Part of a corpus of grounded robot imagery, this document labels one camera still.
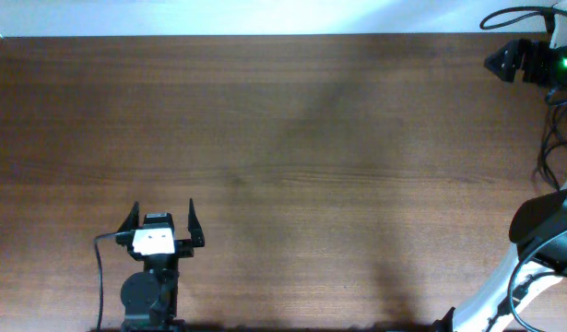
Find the black usb cable long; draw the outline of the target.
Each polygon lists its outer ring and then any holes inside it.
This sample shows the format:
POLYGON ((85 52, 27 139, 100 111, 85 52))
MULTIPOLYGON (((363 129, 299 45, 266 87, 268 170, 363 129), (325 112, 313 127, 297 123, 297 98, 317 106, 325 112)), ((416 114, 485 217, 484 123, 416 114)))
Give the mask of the black usb cable long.
POLYGON ((550 89, 544 102, 547 112, 533 175, 538 174, 553 190, 560 191, 562 185, 550 167, 549 157, 559 149, 567 150, 567 89, 550 89))

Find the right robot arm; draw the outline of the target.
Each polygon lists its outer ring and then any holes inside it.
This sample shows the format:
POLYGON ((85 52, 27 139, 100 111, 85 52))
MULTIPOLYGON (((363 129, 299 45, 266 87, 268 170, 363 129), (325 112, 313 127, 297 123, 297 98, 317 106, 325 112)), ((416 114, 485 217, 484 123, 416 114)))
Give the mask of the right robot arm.
MULTIPOLYGON (((567 89, 567 41, 507 42, 485 67, 505 82, 517 73, 552 93, 567 89)), ((551 194, 527 200, 514 214, 510 247, 482 287, 431 325, 433 331, 503 331, 547 288, 567 279, 567 180, 551 194)))

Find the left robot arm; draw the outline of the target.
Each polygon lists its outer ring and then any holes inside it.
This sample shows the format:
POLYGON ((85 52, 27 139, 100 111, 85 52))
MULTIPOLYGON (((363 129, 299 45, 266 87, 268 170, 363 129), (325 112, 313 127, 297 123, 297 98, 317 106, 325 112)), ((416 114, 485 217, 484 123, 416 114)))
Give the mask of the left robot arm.
POLYGON ((174 221, 168 212, 139 218, 135 203, 119 227, 115 242, 143 264, 143 270, 123 283, 120 298, 124 306, 123 331, 183 332, 185 323, 176 319, 179 261, 192 258, 196 248, 205 246, 205 236, 189 202, 187 231, 190 237, 174 237, 174 221))

